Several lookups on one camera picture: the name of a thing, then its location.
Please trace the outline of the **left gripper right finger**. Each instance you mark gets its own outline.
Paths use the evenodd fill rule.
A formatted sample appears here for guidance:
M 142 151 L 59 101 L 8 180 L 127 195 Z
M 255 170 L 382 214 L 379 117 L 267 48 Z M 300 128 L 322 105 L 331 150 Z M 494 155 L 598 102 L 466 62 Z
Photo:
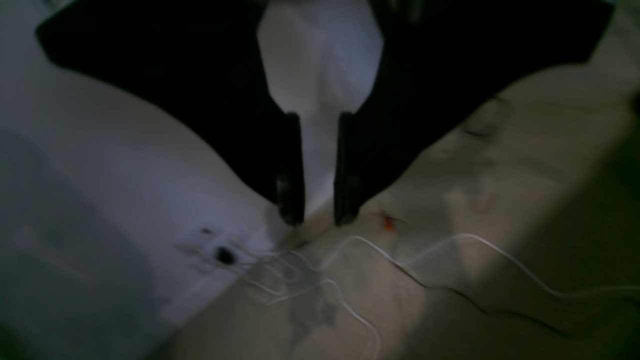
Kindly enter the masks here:
M 382 32 L 370 94 L 339 118 L 333 219 L 350 224 L 423 150 L 539 71 L 588 63 L 611 0 L 371 0 Z

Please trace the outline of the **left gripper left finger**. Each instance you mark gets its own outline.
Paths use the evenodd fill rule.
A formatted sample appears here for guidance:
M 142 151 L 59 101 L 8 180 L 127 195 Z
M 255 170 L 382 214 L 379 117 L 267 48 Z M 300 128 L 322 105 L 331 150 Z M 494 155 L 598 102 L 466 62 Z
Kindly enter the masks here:
M 300 117 L 272 98 L 258 41 L 267 0 L 74 0 L 36 28 L 60 68 L 159 107 L 283 221 L 304 221 Z

